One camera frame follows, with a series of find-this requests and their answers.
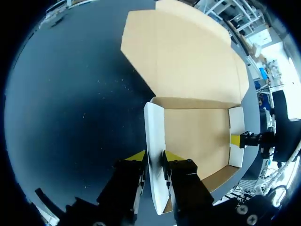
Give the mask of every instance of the white cable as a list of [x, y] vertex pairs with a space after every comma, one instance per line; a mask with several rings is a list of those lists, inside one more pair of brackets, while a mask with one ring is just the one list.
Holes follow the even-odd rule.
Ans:
[[301, 149], [301, 140], [299, 141], [296, 149], [294, 150], [294, 152], [291, 155], [291, 157], [287, 160], [287, 162], [285, 163], [285, 165], [283, 165], [282, 167], [280, 167], [280, 169], [278, 169], [278, 173], [272, 178], [272, 180], [270, 180], [267, 188], [263, 192], [264, 195], [267, 195], [267, 193], [272, 188], [273, 184], [279, 179], [279, 177], [282, 175], [282, 173], [288, 167], [289, 163], [291, 163], [296, 158], [296, 156], [298, 155], [300, 149]]

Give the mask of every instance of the bolt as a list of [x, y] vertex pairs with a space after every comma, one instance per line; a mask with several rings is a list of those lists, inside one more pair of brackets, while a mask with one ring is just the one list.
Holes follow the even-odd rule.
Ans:
[[248, 207], [246, 205], [241, 205], [237, 207], [236, 211], [240, 215], [245, 215], [248, 212]]
[[95, 222], [93, 226], [106, 226], [103, 222]]
[[246, 223], [248, 225], [255, 225], [257, 223], [258, 217], [255, 214], [250, 215], [247, 220]]

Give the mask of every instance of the cardboard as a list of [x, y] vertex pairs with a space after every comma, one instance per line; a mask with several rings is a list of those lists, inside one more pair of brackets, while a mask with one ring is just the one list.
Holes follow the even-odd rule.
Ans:
[[244, 150], [231, 146], [230, 135], [244, 132], [239, 105], [249, 82], [226, 32], [202, 12], [174, 0], [128, 14], [121, 51], [156, 94], [145, 105], [144, 117], [158, 214], [171, 210], [159, 162], [165, 149], [191, 158], [210, 192], [242, 166]]

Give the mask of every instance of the white wall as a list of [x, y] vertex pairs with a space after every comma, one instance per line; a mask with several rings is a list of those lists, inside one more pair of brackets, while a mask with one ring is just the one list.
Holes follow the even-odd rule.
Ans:
[[282, 81], [285, 84], [282, 89], [286, 98], [288, 118], [291, 120], [301, 119], [301, 84], [296, 83], [295, 72], [288, 61], [283, 43], [279, 42], [268, 46], [262, 49], [261, 53], [266, 57], [268, 62], [272, 60], [277, 60], [278, 62], [279, 70], [282, 73]]

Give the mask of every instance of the cardboard flap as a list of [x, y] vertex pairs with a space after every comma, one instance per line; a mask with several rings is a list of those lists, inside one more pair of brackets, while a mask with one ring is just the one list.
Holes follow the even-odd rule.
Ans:
[[233, 166], [225, 166], [223, 169], [217, 171], [206, 179], [202, 180], [208, 191], [213, 192], [215, 189], [222, 186], [229, 180], [239, 168]]
[[159, 97], [241, 102], [236, 53], [212, 32], [178, 16], [130, 12], [121, 50]]
[[170, 13], [195, 23], [200, 28], [212, 32], [227, 45], [231, 45], [231, 37], [229, 36], [228, 31], [224, 29], [223, 26], [221, 26], [218, 22], [205, 15], [197, 8], [191, 7], [177, 0], [159, 0], [156, 1], [156, 10]]
[[[245, 132], [244, 110], [242, 107], [229, 109], [230, 136], [231, 134], [240, 135]], [[244, 158], [244, 148], [239, 148], [230, 142], [229, 165], [242, 167]]]
[[162, 214], [169, 198], [163, 168], [160, 164], [160, 157], [165, 150], [164, 109], [153, 103], [146, 103], [144, 121], [151, 196], [156, 212]]
[[237, 106], [237, 104], [234, 103], [225, 103], [214, 100], [175, 97], [154, 97], [151, 102], [164, 109], [229, 109]]

